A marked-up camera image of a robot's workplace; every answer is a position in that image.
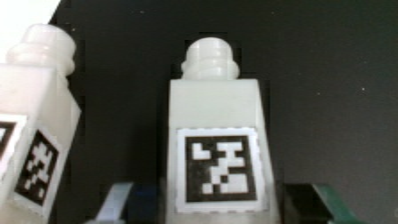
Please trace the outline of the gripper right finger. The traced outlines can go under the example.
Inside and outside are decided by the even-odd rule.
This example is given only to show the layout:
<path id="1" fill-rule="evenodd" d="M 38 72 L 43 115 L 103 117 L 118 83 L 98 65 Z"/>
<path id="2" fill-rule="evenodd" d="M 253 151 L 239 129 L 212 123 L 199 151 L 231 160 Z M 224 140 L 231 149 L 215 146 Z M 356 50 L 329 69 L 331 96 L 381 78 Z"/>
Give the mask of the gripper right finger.
<path id="1" fill-rule="evenodd" d="M 368 224 L 356 216 L 327 184 L 287 184 L 283 224 Z"/>

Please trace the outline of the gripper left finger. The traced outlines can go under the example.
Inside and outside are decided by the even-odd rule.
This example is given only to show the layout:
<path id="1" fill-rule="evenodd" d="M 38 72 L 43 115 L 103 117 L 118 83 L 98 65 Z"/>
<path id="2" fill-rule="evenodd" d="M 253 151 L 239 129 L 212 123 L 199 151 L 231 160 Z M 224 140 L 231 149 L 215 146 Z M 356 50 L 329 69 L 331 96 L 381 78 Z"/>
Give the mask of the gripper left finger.
<path id="1" fill-rule="evenodd" d="M 119 182 L 112 185 L 96 217 L 88 224 L 159 224 L 159 188 Z"/>

